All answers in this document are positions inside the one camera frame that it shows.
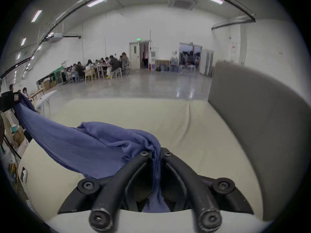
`ceiling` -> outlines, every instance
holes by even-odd
[[[1,58],[0,74],[4,73],[16,62],[31,56],[33,51],[37,48],[38,38],[42,37],[49,31],[49,27],[54,25],[53,22],[57,17],[66,11],[64,14],[65,16],[72,9],[75,9],[81,3],[84,3],[88,0],[83,1],[80,4],[77,4],[78,1],[79,0],[34,0],[24,10],[19,21],[11,32]],[[254,13],[254,17],[257,20],[291,20],[289,15],[284,11],[283,7],[277,2],[277,0],[231,1],[235,4],[239,4],[240,7],[246,9],[248,12]],[[64,20],[64,33],[88,18],[114,9],[138,4],[167,2],[168,0],[107,0],[107,2],[101,3],[91,8],[83,6]],[[222,5],[219,5],[209,0],[199,0],[197,7],[220,15],[224,17],[224,20],[243,15],[240,10],[226,2]],[[42,13],[39,15],[37,20],[32,23],[31,20],[38,10],[42,10]],[[63,24],[61,23],[53,31],[62,32],[62,30]],[[21,46],[21,41],[23,38],[26,38],[26,42],[24,46]],[[41,51],[36,51],[34,55],[35,58],[30,61],[30,65],[33,65],[44,51],[44,46]],[[17,61],[18,53],[21,53],[21,58]],[[10,72],[6,77],[7,82],[13,83],[15,71],[17,71],[16,81],[19,82],[23,75],[24,68],[25,64],[22,64],[14,71]]]

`polished floor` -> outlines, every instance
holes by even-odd
[[[53,115],[65,103],[75,98],[167,98],[207,100],[212,78],[184,70],[182,73],[132,71],[128,76],[97,79],[93,82],[56,86],[57,93],[50,98]]]

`cardboard box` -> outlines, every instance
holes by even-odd
[[[55,87],[56,85],[57,85],[56,80],[54,80],[54,81],[52,81],[52,82],[50,83],[50,87],[51,87],[51,88]]]
[[[19,126],[18,130],[13,135],[13,140],[19,144],[23,142],[25,135],[23,133],[23,128]]]
[[[45,90],[47,91],[50,88],[50,81],[47,80],[41,83],[41,88],[45,88]]]

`gray cushion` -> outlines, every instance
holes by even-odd
[[[273,220],[297,191],[310,163],[311,109],[284,84],[229,62],[215,66],[209,103],[249,158]]]

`blue cloth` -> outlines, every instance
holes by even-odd
[[[25,96],[21,96],[14,110],[25,129],[54,161],[85,177],[100,179],[114,175],[140,152],[151,150],[152,194],[143,212],[169,212],[161,196],[161,146],[152,134],[103,122],[66,127],[36,113]]]

